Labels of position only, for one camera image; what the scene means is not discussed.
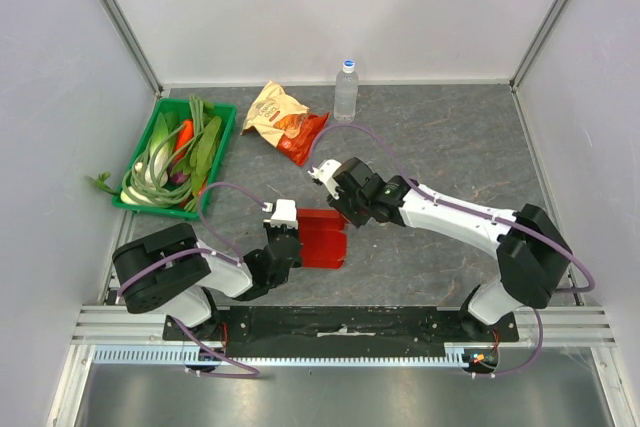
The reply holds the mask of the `red paper box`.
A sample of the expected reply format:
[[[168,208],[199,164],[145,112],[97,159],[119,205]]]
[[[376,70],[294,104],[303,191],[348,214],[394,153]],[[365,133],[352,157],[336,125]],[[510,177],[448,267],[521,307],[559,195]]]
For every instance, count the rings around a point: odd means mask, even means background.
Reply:
[[[297,211],[304,268],[340,269],[347,255],[346,219],[334,210]]]

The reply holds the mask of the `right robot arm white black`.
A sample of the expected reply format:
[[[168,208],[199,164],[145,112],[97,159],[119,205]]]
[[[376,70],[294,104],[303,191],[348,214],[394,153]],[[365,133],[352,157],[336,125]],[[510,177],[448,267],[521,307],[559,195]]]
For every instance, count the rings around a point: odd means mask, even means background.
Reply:
[[[458,315],[459,331],[469,340],[483,339],[520,307],[546,308],[568,268],[568,245],[535,205],[518,211],[482,207],[401,175],[384,180],[356,157],[326,160],[313,177],[326,187],[328,204],[356,227],[375,220],[433,231],[497,261],[496,277],[474,288]]]

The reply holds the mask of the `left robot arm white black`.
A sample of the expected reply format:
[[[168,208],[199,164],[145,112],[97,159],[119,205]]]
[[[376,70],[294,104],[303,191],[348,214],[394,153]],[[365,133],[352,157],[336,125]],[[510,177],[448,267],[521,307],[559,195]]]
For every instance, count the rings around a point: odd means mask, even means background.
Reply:
[[[298,223],[263,223],[267,244],[237,258],[209,247],[181,223],[132,241],[112,254],[117,296],[131,314],[162,313],[198,340],[219,329],[213,291],[251,301],[288,281],[302,266]]]

